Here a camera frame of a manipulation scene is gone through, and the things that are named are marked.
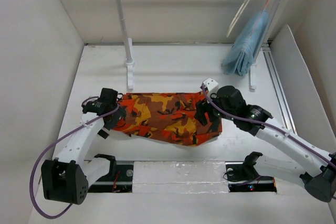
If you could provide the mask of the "orange camouflage trousers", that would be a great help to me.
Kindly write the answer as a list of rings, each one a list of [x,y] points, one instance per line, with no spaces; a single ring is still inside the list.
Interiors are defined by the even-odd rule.
[[[205,113],[202,124],[195,118],[196,104],[204,100],[202,92],[126,93],[119,102],[126,116],[113,130],[171,144],[202,145],[222,133],[222,119]]]

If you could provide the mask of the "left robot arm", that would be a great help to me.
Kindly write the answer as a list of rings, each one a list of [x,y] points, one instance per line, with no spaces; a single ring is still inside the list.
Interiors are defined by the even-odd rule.
[[[85,157],[97,136],[106,139],[107,131],[125,118],[118,96],[116,90],[103,88],[98,97],[82,105],[79,129],[70,134],[68,143],[54,159],[45,160],[41,166],[45,199],[80,205],[92,184],[102,177],[115,178],[114,156],[97,154],[89,162]]]

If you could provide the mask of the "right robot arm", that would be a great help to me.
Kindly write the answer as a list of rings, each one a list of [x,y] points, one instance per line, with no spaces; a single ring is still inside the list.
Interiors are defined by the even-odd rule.
[[[241,92],[233,86],[220,87],[213,79],[201,84],[204,100],[196,105],[202,124],[205,115],[226,119],[241,131],[267,142],[288,156],[281,161],[261,152],[251,152],[241,165],[245,182],[260,176],[279,178],[296,184],[315,199],[331,202],[335,199],[335,154],[312,144],[280,124],[266,109],[247,104]]]

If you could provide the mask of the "light blue hanging garment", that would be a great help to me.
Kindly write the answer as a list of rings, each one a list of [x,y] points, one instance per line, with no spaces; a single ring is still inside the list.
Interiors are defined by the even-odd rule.
[[[236,38],[228,55],[222,60],[224,74],[236,73],[246,75],[257,52],[257,46],[263,37],[268,24],[269,15],[266,11],[256,13],[245,25]]]

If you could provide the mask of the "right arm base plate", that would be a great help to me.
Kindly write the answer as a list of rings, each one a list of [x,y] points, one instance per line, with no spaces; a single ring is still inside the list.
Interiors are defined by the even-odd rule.
[[[277,192],[275,179],[270,176],[248,175],[242,162],[226,162],[223,178],[228,182],[230,193]]]

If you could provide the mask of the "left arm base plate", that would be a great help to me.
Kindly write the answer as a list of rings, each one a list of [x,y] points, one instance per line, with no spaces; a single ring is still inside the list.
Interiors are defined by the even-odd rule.
[[[131,193],[133,185],[134,162],[117,161],[112,175],[99,178],[89,188],[89,193]]]

